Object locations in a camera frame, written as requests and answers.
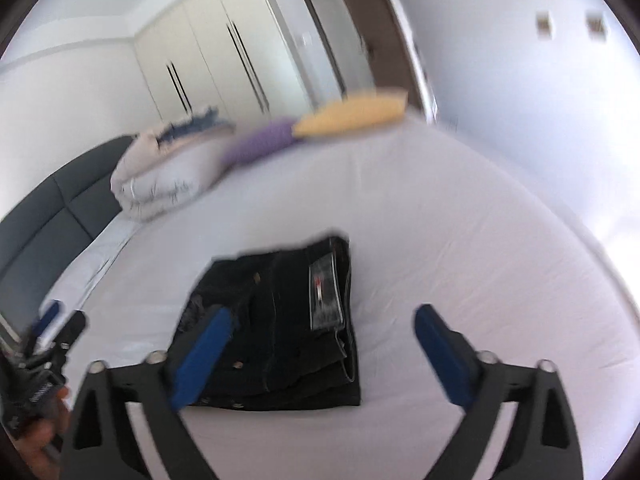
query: white wall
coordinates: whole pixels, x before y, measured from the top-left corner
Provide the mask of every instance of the white wall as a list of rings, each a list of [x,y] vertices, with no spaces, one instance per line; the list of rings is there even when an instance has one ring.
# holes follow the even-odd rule
[[[131,43],[95,44],[0,72],[0,218],[53,171],[159,121]]]
[[[602,0],[402,0],[441,117],[534,175],[606,240],[640,199],[640,57]],[[555,38],[540,41],[548,10]],[[609,35],[592,40],[586,13]]]
[[[92,41],[128,40],[131,38],[126,20],[121,16],[89,16],[67,18],[32,28],[28,23],[18,30],[2,54],[0,70],[29,56]]]

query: door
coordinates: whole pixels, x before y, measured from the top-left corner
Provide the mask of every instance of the door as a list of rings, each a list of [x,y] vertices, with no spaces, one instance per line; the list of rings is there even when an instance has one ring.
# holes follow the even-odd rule
[[[178,5],[164,15],[158,21],[157,30],[167,63],[175,74],[189,111],[217,107],[222,118],[230,119],[202,57],[184,6]]]
[[[310,0],[347,92],[375,87],[367,51],[343,0]]]
[[[138,63],[161,119],[170,122],[184,116],[188,108],[179,92],[175,76],[170,72],[156,24],[136,38],[135,47]]]
[[[310,110],[306,89],[267,0],[222,0],[256,86],[273,117]]]
[[[344,0],[367,49],[377,87],[398,87],[409,92],[409,103],[422,110],[414,69],[404,37],[389,0]]]
[[[267,122],[270,115],[222,2],[186,0],[184,7],[236,131],[242,133]]]

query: wardrobe handle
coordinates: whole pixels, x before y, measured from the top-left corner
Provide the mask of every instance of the wardrobe handle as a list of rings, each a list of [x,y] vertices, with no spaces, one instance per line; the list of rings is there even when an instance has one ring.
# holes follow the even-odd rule
[[[166,69],[167,69],[167,72],[169,73],[169,76],[171,77],[171,81],[174,83],[175,92],[178,94],[178,97],[180,98],[180,102],[182,103],[182,108],[184,108],[185,113],[188,114],[189,111],[187,110],[187,105],[184,104],[184,99],[182,98],[182,94],[178,90],[178,83],[175,82],[174,74],[171,72],[171,67],[167,65]]]
[[[182,81],[180,81],[180,76],[178,75],[178,71],[175,69],[175,65],[173,63],[171,63],[171,67],[174,69],[175,77],[178,80],[178,84],[180,85],[180,89],[182,90],[182,94],[184,95],[184,98],[187,99],[187,104],[189,105],[189,110],[191,110],[191,113],[193,114],[193,107],[191,106],[191,102],[189,101],[189,96],[187,95],[187,92],[184,91],[184,86],[182,86]]]
[[[258,86],[260,87],[260,92],[262,93],[262,97],[264,98],[264,103],[267,106],[267,110],[271,110],[271,106],[269,104],[269,100],[267,99],[267,94],[265,94],[264,92],[264,88],[262,87],[262,83],[260,82],[260,78],[258,77],[258,74],[255,71],[254,68],[254,64],[251,62],[251,58],[249,57],[249,53],[246,51],[246,47],[244,46],[244,41],[242,41],[242,36],[240,36],[240,31],[238,30],[238,27],[236,26],[235,22],[231,22],[234,26],[234,29],[236,30],[236,34],[238,35],[238,40],[240,40],[240,45],[242,46],[242,50],[244,50],[244,55],[247,58],[247,61],[249,62],[249,66],[251,67],[252,72],[254,73],[254,77],[256,82],[258,83]]]
[[[236,52],[238,53],[238,57],[240,58],[240,61],[242,61],[242,67],[244,68],[244,72],[246,73],[247,79],[249,80],[249,83],[251,83],[251,88],[254,89],[255,98],[258,101],[258,104],[260,105],[260,111],[262,113],[264,113],[264,105],[262,104],[262,101],[260,100],[260,96],[258,95],[258,91],[255,88],[254,80],[251,79],[251,76],[249,75],[249,70],[246,67],[246,63],[244,62],[244,58],[242,57],[242,54],[240,54],[240,48],[238,47],[238,44],[236,43],[236,38],[234,37],[234,34],[231,32],[231,27],[229,27],[229,25],[227,25],[226,26],[226,30],[229,31],[229,35],[231,36],[231,41],[234,42],[234,47],[236,48]]]

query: folded duvet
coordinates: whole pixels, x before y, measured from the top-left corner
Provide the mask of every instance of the folded duvet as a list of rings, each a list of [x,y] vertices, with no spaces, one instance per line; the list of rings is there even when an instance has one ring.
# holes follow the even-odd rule
[[[225,171],[222,155],[234,139],[228,124],[169,143],[158,142],[161,134],[141,134],[111,175],[111,191],[135,220],[151,220],[209,189]]]

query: bed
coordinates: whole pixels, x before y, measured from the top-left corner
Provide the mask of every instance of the bed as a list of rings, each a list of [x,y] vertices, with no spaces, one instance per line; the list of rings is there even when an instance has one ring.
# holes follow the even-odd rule
[[[75,392],[94,360],[117,367],[167,348],[212,258],[300,245],[332,229],[350,238],[362,406],[184,410],[220,478],[423,478],[461,413],[412,335],[421,303],[505,362],[558,365],[587,480],[603,478],[638,426],[640,328],[621,286],[537,197],[413,114],[233,170],[196,202],[134,232],[119,218],[102,234],[123,243],[83,301],[91,327],[66,368]],[[73,265],[92,261],[95,247]],[[137,407],[130,413],[150,471],[167,478]],[[491,476],[510,413],[476,478]]]
[[[105,142],[46,178],[0,222],[0,341],[15,348],[49,289],[120,212],[110,177],[133,137]]]

